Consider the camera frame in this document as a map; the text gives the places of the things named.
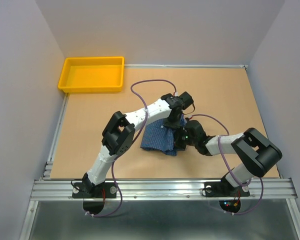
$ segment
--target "tan tabletop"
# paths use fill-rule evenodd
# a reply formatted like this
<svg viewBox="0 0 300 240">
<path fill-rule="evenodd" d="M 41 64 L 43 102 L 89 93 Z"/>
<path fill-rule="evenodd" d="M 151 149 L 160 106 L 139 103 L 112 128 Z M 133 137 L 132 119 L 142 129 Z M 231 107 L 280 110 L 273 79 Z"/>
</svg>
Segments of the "tan tabletop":
<svg viewBox="0 0 300 240">
<path fill-rule="evenodd" d="M 124 87 L 119 93 L 71 94 L 57 143 L 51 179 L 80 179 L 93 165 L 102 140 L 102 131 L 116 111 L 128 113 L 143 107 L 131 93 L 131 84 L 146 79 L 172 81 L 179 94 L 187 91 L 195 103 L 195 113 L 214 116 L 231 135 L 250 127 L 266 134 L 257 104 L 244 69 L 234 68 L 125 68 Z M 165 82 L 147 82 L 135 86 L 146 103 L 173 93 Z M 212 119 L 195 117 L 208 135 L 225 134 Z M 188 146 L 177 156 L 140 148 L 142 134 L 120 157 L 114 167 L 119 179 L 220 178 L 227 168 L 220 155 L 203 156 Z M 227 154 L 231 168 L 241 163 L 235 154 Z M 273 167 L 266 177 L 279 177 Z"/>
</svg>

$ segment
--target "gray wall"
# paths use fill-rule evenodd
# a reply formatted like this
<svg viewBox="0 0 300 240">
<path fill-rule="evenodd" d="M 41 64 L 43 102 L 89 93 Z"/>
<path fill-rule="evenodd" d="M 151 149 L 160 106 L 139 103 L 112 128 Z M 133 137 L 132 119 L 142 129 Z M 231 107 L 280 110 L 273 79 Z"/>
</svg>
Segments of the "gray wall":
<svg viewBox="0 0 300 240">
<path fill-rule="evenodd" d="M 248 67 L 269 138 L 282 150 L 278 167 L 292 177 L 300 208 L 300 0 L 287 0 Z"/>
<path fill-rule="evenodd" d="M 0 240 L 18 239 L 62 103 L 61 53 L 33 0 L 0 0 Z"/>
<path fill-rule="evenodd" d="M 36 0 L 66 57 L 248 64 L 284 0 Z"/>
</svg>

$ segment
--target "yellow tray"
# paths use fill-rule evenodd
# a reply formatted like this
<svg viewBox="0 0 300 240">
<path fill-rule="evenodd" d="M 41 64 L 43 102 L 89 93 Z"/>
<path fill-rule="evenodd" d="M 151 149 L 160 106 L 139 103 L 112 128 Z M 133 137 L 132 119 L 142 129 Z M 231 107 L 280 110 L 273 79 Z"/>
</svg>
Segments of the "yellow tray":
<svg viewBox="0 0 300 240">
<path fill-rule="evenodd" d="M 58 88 L 65 93 L 120 92 L 124 82 L 123 56 L 68 57 Z"/>
</svg>

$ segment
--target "black mounting plate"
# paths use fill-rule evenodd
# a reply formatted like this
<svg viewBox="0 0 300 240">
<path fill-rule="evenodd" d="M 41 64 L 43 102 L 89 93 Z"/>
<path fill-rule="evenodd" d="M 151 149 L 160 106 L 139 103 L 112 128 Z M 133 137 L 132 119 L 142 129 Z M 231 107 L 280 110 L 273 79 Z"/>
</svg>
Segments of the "black mounting plate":
<svg viewBox="0 0 300 240">
<path fill-rule="evenodd" d="M 236 190 L 234 190 L 231 194 L 225 195 L 224 193 L 220 191 L 216 191 L 217 189 L 220 189 L 221 182 L 220 181 L 208 181 L 204 184 L 204 189 L 202 189 L 202 195 L 207 197 L 207 198 L 222 198 L 222 197 L 235 197 L 238 194 L 238 191 L 240 191 L 240 196 L 241 197 L 249 197 L 250 192 L 245 192 L 243 191 L 242 187 L 238 187 Z"/>
<path fill-rule="evenodd" d="M 85 189 L 84 184 L 82 182 L 75 182 L 73 185 L 80 190 Z M 86 191 L 79 191 L 77 193 L 72 192 L 72 198 L 74 199 L 102 199 L 102 192 L 101 189 L 104 189 L 105 191 L 105 198 L 106 199 L 115 199 L 117 197 L 117 192 L 111 193 L 110 188 L 116 187 L 114 182 L 104 182 L 101 183 L 100 186 L 98 185 L 97 187 L 100 187 L 99 191 L 94 191 L 93 193 L 88 193 Z"/>
</svg>

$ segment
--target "blue cloth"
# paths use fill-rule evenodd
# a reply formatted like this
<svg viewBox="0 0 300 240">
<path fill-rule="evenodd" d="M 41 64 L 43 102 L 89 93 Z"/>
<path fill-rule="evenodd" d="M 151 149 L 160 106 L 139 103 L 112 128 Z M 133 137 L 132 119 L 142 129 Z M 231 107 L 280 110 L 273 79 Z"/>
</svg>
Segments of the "blue cloth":
<svg viewBox="0 0 300 240">
<path fill-rule="evenodd" d="M 185 126 L 186 120 L 182 115 L 180 125 Z M 145 127 L 141 148 L 147 151 L 159 150 L 166 155 L 176 156 L 177 150 L 174 148 L 175 130 L 164 126 L 164 120 L 159 119 Z"/>
</svg>

